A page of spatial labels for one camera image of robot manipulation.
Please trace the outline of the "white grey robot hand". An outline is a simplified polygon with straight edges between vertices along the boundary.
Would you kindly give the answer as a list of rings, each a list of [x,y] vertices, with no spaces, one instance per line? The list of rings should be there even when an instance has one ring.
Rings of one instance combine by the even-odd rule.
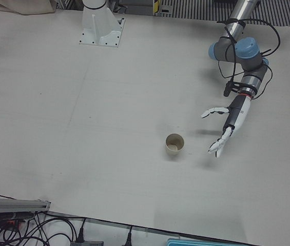
[[[228,107],[214,107],[202,113],[201,118],[206,118],[214,113],[228,114],[220,138],[211,144],[208,153],[214,153],[216,158],[220,157],[225,144],[242,127],[250,109],[251,100],[248,95],[239,94]]]

